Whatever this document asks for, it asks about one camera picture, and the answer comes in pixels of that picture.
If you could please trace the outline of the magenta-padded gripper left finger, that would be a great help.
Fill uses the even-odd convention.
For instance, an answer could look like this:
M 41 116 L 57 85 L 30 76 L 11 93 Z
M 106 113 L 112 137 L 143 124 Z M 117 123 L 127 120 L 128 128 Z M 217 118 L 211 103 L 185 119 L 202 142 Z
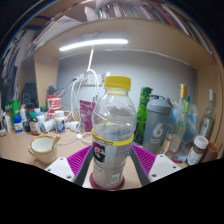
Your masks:
M 88 146 L 68 158 L 59 157 L 46 168 L 46 171 L 82 186 L 92 158 L 92 147 Z

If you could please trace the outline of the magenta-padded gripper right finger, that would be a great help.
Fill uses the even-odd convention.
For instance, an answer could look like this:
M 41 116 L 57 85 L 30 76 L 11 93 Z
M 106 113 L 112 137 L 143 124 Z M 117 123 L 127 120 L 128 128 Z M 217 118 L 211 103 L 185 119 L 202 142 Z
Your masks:
M 180 167 L 166 155 L 155 155 L 136 145 L 131 146 L 129 155 L 134 163 L 142 186 L 180 170 Z

